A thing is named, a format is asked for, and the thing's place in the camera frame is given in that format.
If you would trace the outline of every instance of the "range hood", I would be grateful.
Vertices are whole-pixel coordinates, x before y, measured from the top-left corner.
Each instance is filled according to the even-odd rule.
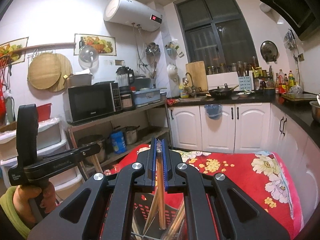
[[[320,0],[261,0],[276,10],[306,40],[320,29]]]

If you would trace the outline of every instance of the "green sleeve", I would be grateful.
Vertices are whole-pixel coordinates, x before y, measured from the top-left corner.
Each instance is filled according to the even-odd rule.
[[[13,206],[13,194],[15,190],[16,187],[9,187],[7,192],[0,198],[0,205],[12,225],[16,228],[20,235],[23,236],[23,238],[27,239],[30,229],[21,221]]]

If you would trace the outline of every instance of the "microwave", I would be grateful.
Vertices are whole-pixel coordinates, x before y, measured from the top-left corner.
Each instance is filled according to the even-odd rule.
[[[62,96],[69,124],[78,125],[122,111],[118,83],[71,87]]]

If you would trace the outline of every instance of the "plastic bag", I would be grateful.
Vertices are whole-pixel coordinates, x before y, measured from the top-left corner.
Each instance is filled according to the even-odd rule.
[[[303,94],[303,89],[299,85],[294,85],[293,87],[290,88],[287,94],[293,94],[293,95]]]
[[[212,120],[219,120],[222,116],[222,106],[221,105],[204,105],[207,115]]]

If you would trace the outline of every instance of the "silver screw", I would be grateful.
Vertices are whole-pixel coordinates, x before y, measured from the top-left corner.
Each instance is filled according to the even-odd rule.
[[[102,180],[103,176],[104,175],[102,173],[96,173],[96,174],[94,174],[93,178],[94,178],[94,180]]]
[[[188,165],[186,165],[185,163],[179,163],[178,164],[178,169],[185,170],[186,168],[188,168]]]
[[[217,174],[215,175],[215,178],[216,178],[217,180],[224,180],[224,179],[226,178],[226,176],[225,176],[224,174],[222,174],[222,173],[217,173]]]
[[[142,164],[141,163],[133,163],[132,164],[132,168],[134,168],[135,170],[141,169]]]

